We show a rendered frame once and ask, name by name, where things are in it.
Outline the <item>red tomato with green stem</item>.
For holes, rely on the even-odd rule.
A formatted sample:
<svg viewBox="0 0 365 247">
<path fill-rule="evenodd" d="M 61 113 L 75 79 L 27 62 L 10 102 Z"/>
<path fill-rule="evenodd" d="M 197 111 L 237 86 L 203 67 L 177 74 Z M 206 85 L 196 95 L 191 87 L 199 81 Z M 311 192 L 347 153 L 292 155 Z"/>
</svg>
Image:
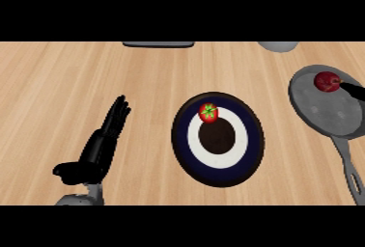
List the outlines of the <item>red tomato with green stem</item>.
<svg viewBox="0 0 365 247">
<path fill-rule="evenodd" d="M 218 119 L 218 107 L 206 102 L 199 106 L 197 117 L 205 124 L 211 124 Z"/>
</svg>

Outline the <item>dark red apple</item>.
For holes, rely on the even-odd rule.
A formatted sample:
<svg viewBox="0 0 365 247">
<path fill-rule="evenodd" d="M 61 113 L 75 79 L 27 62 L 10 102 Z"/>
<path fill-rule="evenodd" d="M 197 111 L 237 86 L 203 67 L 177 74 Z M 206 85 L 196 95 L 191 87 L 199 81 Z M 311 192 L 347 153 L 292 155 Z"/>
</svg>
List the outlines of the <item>dark red apple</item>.
<svg viewBox="0 0 365 247">
<path fill-rule="evenodd" d="M 320 71 L 313 78 L 313 85 L 320 92 L 332 93 L 338 88 L 342 80 L 330 71 Z"/>
</svg>

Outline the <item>pale grey round bowl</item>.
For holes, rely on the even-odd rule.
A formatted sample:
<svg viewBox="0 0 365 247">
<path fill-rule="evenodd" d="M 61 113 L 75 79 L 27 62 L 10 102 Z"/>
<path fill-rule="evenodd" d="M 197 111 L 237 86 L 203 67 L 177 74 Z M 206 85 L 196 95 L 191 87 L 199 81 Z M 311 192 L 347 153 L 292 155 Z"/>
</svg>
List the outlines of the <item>pale grey round bowl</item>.
<svg viewBox="0 0 365 247">
<path fill-rule="evenodd" d="M 276 53 L 289 52 L 298 45 L 296 41 L 259 41 L 258 45 Z"/>
</svg>

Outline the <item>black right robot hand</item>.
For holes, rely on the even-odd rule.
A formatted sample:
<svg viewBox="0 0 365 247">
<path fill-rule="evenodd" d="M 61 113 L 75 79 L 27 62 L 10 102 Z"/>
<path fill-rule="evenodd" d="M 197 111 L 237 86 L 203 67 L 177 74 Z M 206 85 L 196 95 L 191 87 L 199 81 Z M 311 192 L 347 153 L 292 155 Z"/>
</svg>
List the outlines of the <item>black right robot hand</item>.
<svg viewBox="0 0 365 247">
<path fill-rule="evenodd" d="M 356 86 L 347 82 L 342 82 L 339 87 L 347 91 L 353 98 L 365 101 L 365 88 L 361 86 Z"/>
</svg>

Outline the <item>grey frying pan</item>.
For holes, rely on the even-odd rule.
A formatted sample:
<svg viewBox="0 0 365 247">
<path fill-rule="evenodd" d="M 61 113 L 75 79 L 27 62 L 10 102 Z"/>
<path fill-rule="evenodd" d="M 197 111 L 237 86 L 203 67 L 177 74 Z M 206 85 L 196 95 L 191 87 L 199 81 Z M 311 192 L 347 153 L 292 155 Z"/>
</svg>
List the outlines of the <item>grey frying pan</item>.
<svg viewBox="0 0 365 247">
<path fill-rule="evenodd" d="M 350 161 L 347 141 L 365 137 L 365 101 L 350 96 L 344 89 L 320 92 L 313 84 L 314 75 L 330 71 L 356 87 L 360 83 L 339 69 L 324 65 L 302 67 L 289 81 L 288 96 L 304 123 L 333 142 L 344 164 L 347 188 L 358 206 L 365 206 L 365 184 Z"/>
</svg>

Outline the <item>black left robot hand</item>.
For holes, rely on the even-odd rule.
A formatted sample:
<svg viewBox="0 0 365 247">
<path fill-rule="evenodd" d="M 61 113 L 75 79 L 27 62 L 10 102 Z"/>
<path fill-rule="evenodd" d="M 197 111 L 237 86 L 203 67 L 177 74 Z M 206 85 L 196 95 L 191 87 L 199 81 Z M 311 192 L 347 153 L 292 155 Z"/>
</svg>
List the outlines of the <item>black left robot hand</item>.
<svg viewBox="0 0 365 247">
<path fill-rule="evenodd" d="M 125 97 L 119 96 L 107 110 L 101 127 L 91 134 L 78 161 L 61 163 L 53 169 L 53 174 L 60 177 L 63 184 L 97 184 L 101 182 L 129 111 Z"/>
</svg>

